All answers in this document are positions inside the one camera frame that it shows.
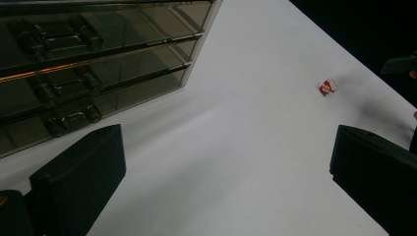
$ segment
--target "white table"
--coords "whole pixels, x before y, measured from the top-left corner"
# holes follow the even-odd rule
[[[120,123],[127,176],[89,236],[387,235],[332,182],[332,147],[344,124],[408,148],[413,112],[288,1],[227,0],[185,88],[0,159],[0,189]]]

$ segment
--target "black object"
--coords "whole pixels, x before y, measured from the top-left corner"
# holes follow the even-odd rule
[[[91,132],[33,173],[25,197],[0,191],[1,235],[87,235],[125,173],[120,125]]]
[[[415,70],[417,70],[417,57],[412,55],[409,57],[396,57],[388,59],[381,70],[381,73],[407,73]]]
[[[330,173],[389,235],[417,235],[417,155],[373,133],[339,126]]]
[[[413,139],[410,144],[410,151],[417,154],[417,128],[414,130]]]

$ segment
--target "plastic drawer unit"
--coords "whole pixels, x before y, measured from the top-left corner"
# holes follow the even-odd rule
[[[0,158],[184,86],[220,4],[0,2]]]

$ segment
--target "black surface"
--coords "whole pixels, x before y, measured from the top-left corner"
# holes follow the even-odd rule
[[[18,191],[0,191],[0,235],[33,236],[24,198]]]
[[[410,144],[410,151],[417,154],[417,128],[414,130],[414,136]]]
[[[30,176],[48,236],[87,235],[126,173],[120,125],[89,133]]]
[[[340,126],[330,173],[390,236],[417,235],[417,155],[370,132]]]
[[[387,59],[417,50],[417,1],[290,0],[306,16],[417,107],[417,87],[404,74],[382,75]]]

